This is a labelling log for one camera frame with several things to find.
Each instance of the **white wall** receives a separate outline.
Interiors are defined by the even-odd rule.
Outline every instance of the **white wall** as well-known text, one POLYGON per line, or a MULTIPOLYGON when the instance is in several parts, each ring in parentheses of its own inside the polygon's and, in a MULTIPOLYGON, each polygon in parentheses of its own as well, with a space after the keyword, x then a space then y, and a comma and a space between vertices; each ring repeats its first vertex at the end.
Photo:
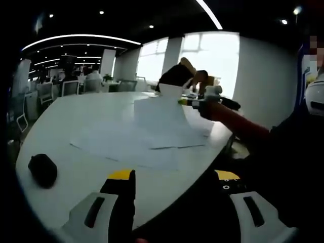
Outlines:
POLYGON ((102 76, 106 74, 111 75, 115 56, 116 56, 116 50, 108 50, 108 49, 104 50, 101 59, 101 68, 100 68, 100 74, 102 76))
POLYGON ((291 114, 296 92, 297 55, 240 37, 233 99, 241 104, 246 118, 271 129, 291 114))
POLYGON ((135 80, 140 50, 138 48, 116 58, 114 77, 135 80))
POLYGON ((169 39, 166 55, 164 57, 162 74, 178 64, 182 40, 182 37, 169 39))
POLYGON ((28 86, 28 75, 31 61, 28 59, 22 60, 18 66, 13 79, 12 97, 24 92, 24 88, 28 86))

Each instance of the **black shirt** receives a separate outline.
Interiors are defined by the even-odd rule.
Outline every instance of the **black shirt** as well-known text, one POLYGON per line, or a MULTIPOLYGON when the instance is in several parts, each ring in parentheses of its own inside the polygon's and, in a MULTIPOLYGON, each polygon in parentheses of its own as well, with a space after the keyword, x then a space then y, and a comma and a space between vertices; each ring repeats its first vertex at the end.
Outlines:
POLYGON ((160 92, 159 84, 175 85, 182 87, 192 77, 193 74, 189 71, 189 69, 186 66, 182 64, 177 64, 162 75, 162 77, 158 81, 155 91, 160 92))
POLYGON ((277 208, 287 226, 312 227, 322 207, 323 125, 324 117, 309 114, 303 102, 245 159, 245 183, 277 208))

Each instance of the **ceiling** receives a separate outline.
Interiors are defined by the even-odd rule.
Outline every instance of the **ceiling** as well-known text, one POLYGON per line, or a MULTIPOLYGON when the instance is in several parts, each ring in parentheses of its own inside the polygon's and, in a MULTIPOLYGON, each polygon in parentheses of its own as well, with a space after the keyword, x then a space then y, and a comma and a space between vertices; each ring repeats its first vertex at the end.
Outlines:
MULTIPOLYGON (((205 2, 224 31, 239 32, 242 36, 268 41, 292 52, 300 47, 305 18, 304 13, 301 14, 296 23, 293 10, 299 4, 298 0, 205 2), (281 19, 286 19, 288 25, 283 25, 281 19)), ((167 36, 218 30, 196 0, 94 0, 90 4, 69 1, 69 6, 65 2, 55 1, 48 7, 35 6, 28 12, 25 21, 29 24, 24 31, 21 48, 44 38, 66 34, 107 35, 143 44, 167 36)), ((34 65, 60 58, 65 53, 79 57, 101 57, 104 49, 114 49, 120 55, 138 47, 136 44, 106 38, 67 37, 31 46, 22 52, 21 57, 32 60, 34 65)))

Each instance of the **black mouse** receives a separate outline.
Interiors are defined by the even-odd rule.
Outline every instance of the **black mouse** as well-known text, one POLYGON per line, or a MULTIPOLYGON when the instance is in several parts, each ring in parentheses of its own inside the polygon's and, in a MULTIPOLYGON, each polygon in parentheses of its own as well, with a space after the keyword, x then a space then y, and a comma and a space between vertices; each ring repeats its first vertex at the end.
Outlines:
POLYGON ((40 187, 51 188, 57 177, 57 167, 46 154, 32 156, 28 168, 40 187))

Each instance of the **window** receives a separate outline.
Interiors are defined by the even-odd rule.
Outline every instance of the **window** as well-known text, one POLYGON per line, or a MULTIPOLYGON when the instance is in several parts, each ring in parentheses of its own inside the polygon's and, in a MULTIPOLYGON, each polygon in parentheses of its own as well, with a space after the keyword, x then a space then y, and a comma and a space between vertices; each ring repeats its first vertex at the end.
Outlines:
POLYGON ((179 60, 186 57, 196 70, 216 77, 226 97, 233 98, 239 59, 239 35, 230 32, 187 34, 179 60))
POLYGON ((152 83, 158 82, 162 75, 168 41, 168 38, 164 38, 143 45, 138 58, 137 76, 145 77, 152 83))

